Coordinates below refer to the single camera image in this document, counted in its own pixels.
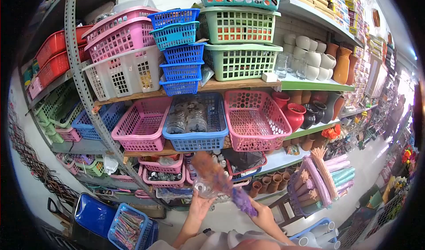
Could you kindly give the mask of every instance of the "green plastic basket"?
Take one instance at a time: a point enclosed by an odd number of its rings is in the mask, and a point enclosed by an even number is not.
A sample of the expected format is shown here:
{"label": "green plastic basket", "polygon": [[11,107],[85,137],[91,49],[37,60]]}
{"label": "green plastic basket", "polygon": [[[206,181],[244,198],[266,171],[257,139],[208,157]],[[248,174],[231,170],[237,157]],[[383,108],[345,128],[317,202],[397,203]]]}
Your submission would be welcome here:
{"label": "green plastic basket", "polygon": [[207,44],[204,61],[217,81],[261,78],[263,73],[274,71],[279,51],[283,48],[272,44]]}
{"label": "green plastic basket", "polygon": [[273,43],[279,12],[248,6],[215,6],[201,9],[199,31],[210,44]]}

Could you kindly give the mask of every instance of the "store aisle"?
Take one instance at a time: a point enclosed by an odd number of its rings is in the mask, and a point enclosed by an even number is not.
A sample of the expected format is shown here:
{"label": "store aisle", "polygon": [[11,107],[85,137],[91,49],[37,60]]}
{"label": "store aisle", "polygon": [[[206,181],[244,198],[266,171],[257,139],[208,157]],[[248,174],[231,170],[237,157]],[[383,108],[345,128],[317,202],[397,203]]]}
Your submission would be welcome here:
{"label": "store aisle", "polygon": [[[348,191],[348,194],[339,201],[334,202],[332,208],[321,210],[307,219],[300,219],[286,226],[285,229],[288,234],[298,233],[324,217],[330,218],[335,222],[336,226],[341,225],[356,210],[358,199],[375,183],[385,164],[387,149],[388,143],[384,141],[382,136],[379,136],[375,141],[369,142],[364,150],[360,151],[356,148],[350,152],[348,160],[356,168],[356,175],[355,184]],[[269,205],[278,198],[279,196],[274,196],[261,201],[261,203]],[[183,226],[186,216],[187,211],[179,212],[173,210],[168,212],[165,221],[173,224],[173,227],[160,223],[159,239],[172,243]],[[279,221],[281,216],[275,214],[275,218]],[[201,231],[207,228],[224,232],[235,229],[239,233],[261,231],[245,213],[238,210],[231,202],[215,205],[215,210],[209,212],[203,221]]]}

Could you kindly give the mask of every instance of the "blue plastic basket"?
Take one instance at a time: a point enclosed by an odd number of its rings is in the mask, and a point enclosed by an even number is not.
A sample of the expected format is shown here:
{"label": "blue plastic basket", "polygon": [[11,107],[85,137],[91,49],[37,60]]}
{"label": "blue plastic basket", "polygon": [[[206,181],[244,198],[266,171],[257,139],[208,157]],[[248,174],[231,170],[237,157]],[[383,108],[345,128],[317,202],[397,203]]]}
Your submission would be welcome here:
{"label": "blue plastic basket", "polygon": [[147,17],[151,19],[153,29],[160,29],[170,24],[195,21],[198,18],[199,11],[199,8],[176,8],[164,12],[150,14]]}
{"label": "blue plastic basket", "polygon": [[[99,115],[109,132],[112,131],[124,113],[124,102],[103,105],[99,110]],[[71,126],[77,129],[77,131],[85,139],[101,140],[85,110],[83,110],[77,118],[72,121]]]}
{"label": "blue plastic basket", "polygon": [[189,80],[199,78],[201,74],[201,65],[204,62],[188,62],[182,64],[162,64],[162,70],[167,81]]}
{"label": "blue plastic basket", "polygon": [[160,29],[149,32],[155,39],[160,51],[166,48],[191,44],[196,41],[196,31],[199,29],[199,21],[170,24]]}
{"label": "blue plastic basket", "polygon": [[207,43],[194,43],[167,48],[163,51],[168,64],[185,62],[200,62],[204,55],[204,45]]}
{"label": "blue plastic basket", "polygon": [[173,99],[170,112],[176,104],[196,99],[207,108],[207,124],[210,132],[192,132],[185,134],[167,133],[167,120],[165,120],[162,135],[171,141],[176,151],[210,151],[222,149],[224,138],[229,134],[224,114],[223,96],[220,93],[198,93],[194,96],[179,96]]}
{"label": "blue plastic basket", "polygon": [[149,236],[149,232],[151,231],[152,221],[146,216],[146,214],[136,210],[133,207],[130,207],[129,205],[127,205],[125,203],[121,203],[120,206],[118,207],[118,210],[116,211],[116,214],[115,214],[115,217],[114,217],[114,221],[112,221],[112,224],[109,228],[109,232],[108,232],[109,242],[113,243],[116,247],[118,247],[121,250],[129,250],[114,235],[115,226],[116,226],[116,223],[117,223],[117,218],[120,215],[120,212],[123,211],[123,210],[132,211],[133,213],[138,214],[145,219],[145,221],[142,222],[142,224],[141,224],[139,239],[137,240],[137,244],[135,245],[135,248],[134,248],[135,250],[144,250],[145,244],[146,244],[146,241],[147,241],[147,237]]}

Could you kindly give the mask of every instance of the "black vase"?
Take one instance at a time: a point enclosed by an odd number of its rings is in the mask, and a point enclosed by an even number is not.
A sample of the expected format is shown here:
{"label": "black vase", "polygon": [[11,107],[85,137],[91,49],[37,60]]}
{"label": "black vase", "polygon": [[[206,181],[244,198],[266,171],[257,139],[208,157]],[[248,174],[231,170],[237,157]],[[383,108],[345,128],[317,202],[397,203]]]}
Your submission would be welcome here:
{"label": "black vase", "polygon": [[316,114],[318,112],[316,106],[313,104],[303,104],[305,108],[304,122],[301,125],[302,129],[309,129],[316,121]]}
{"label": "black vase", "polygon": [[325,115],[326,105],[316,100],[313,101],[313,105],[316,106],[317,108],[316,121],[315,121],[315,125],[317,125],[318,123],[320,123],[323,116]]}

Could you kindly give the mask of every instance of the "white plastic basket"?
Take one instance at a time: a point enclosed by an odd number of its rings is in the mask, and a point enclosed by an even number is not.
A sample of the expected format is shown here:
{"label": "white plastic basket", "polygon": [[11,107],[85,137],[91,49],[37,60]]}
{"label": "white plastic basket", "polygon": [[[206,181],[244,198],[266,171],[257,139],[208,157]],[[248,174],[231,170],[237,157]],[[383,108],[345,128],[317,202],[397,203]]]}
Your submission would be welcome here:
{"label": "white plastic basket", "polygon": [[110,57],[82,70],[99,101],[134,93],[157,91],[160,88],[159,67],[164,55],[156,45]]}

